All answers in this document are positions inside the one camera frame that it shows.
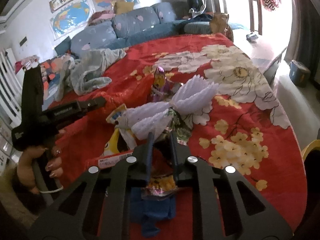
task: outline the fingernail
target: fingernail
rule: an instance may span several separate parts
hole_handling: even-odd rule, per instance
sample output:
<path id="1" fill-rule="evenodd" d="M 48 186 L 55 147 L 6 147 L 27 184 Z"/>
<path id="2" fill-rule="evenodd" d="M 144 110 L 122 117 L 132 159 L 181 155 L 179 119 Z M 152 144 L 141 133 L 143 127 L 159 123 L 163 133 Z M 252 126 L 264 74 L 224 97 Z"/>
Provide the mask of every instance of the fingernail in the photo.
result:
<path id="1" fill-rule="evenodd" d="M 49 165 L 49 166 L 46 166 L 46 167 L 45 167 L 45 170 L 46 170 L 46 171 L 49 171 L 49 170 L 52 168 L 52 166 L 53 166 L 53 164 L 51 164 L 51 165 Z"/>

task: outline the sofa cushion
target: sofa cushion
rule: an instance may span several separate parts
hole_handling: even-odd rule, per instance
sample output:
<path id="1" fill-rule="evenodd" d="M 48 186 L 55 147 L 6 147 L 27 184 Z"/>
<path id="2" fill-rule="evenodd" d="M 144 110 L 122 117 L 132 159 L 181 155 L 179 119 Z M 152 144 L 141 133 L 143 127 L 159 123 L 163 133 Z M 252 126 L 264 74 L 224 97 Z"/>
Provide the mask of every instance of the sofa cushion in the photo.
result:
<path id="1" fill-rule="evenodd" d="M 143 7 L 119 14 L 111 22 L 118 38 L 125 38 L 160 23 L 151 7 Z"/>
<path id="2" fill-rule="evenodd" d="M 211 34 L 209 22 L 188 23 L 184 27 L 185 34 Z"/>
<path id="3" fill-rule="evenodd" d="M 57 47 L 54 48 L 54 50 L 57 52 L 57 55 L 63 55 L 65 53 L 68 53 L 68 51 L 71 48 L 71 39 L 68 36 L 64 41 L 62 41 Z"/>
<path id="4" fill-rule="evenodd" d="M 116 34 L 110 21 L 98 25 L 86 27 L 71 40 L 71 51 L 77 56 L 81 56 L 89 49 L 98 49 L 112 40 L 116 39 Z"/>
<path id="5" fill-rule="evenodd" d="M 152 5 L 160 23 L 181 20 L 189 17 L 189 7 L 186 2 L 161 2 Z"/>
<path id="6" fill-rule="evenodd" d="M 153 28 L 147 29 L 143 32 L 136 33 L 126 38 L 126 47 L 130 47 L 146 41 L 166 38 L 178 35 L 177 25 L 174 23 L 164 23 L 155 25 Z"/>

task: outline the blue pillow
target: blue pillow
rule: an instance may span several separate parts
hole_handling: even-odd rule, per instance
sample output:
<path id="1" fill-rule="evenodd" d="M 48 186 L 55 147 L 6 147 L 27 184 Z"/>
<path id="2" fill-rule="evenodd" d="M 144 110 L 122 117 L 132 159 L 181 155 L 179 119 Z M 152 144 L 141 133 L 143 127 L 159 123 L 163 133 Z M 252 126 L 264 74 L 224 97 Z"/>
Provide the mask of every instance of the blue pillow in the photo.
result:
<path id="1" fill-rule="evenodd" d="M 189 7 L 186 2 L 160 2 L 152 5 L 160 23 L 181 20 L 189 16 Z"/>
<path id="2" fill-rule="evenodd" d="M 110 21 L 88 26 L 71 40 L 71 51 L 81 56 L 89 49 L 98 49 L 116 39 Z"/>
<path id="3" fill-rule="evenodd" d="M 113 17 L 111 22 L 118 38 L 128 37 L 160 23 L 151 7 L 143 7 L 119 14 Z"/>
<path id="4" fill-rule="evenodd" d="M 62 41 L 54 50 L 57 52 L 57 55 L 64 55 L 71 49 L 71 39 L 68 36 L 64 41 Z"/>

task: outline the gray floor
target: gray floor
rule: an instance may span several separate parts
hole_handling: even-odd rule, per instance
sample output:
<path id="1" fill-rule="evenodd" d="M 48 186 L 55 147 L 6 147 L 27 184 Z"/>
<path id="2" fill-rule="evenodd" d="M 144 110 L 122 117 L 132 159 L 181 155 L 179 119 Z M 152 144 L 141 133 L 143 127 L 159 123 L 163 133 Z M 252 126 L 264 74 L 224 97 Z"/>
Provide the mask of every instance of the gray floor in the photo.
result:
<path id="1" fill-rule="evenodd" d="M 290 68 L 283 61 L 279 67 L 273 90 L 289 117 L 303 149 L 317 138 L 320 128 L 320 102 L 316 99 L 317 89 L 311 84 L 296 87 L 289 78 Z"/>

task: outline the barcode label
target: barcode label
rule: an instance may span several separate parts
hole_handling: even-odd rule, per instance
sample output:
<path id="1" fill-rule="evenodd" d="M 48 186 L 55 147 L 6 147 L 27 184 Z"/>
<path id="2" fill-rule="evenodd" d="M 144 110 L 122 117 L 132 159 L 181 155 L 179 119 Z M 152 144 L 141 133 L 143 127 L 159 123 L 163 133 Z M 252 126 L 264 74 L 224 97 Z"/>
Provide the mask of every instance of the barcode label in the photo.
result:
<path id="1" fill-rule="evenodd" d="M 100 169 L 106 169 L 106 168 L 112 167 L 112 166 L 116 165 L 117 162 L 124 160 L 131 155 L 132 155 L 132 153 L 127 153 L 127 154 L 122 154 L 122 155 L 117 155 L 117 156 L 111 156 L 111 157 L 108 157 L 105 159 L 100 159 L 100 160 L 98 160 L 98 167 Z"/>

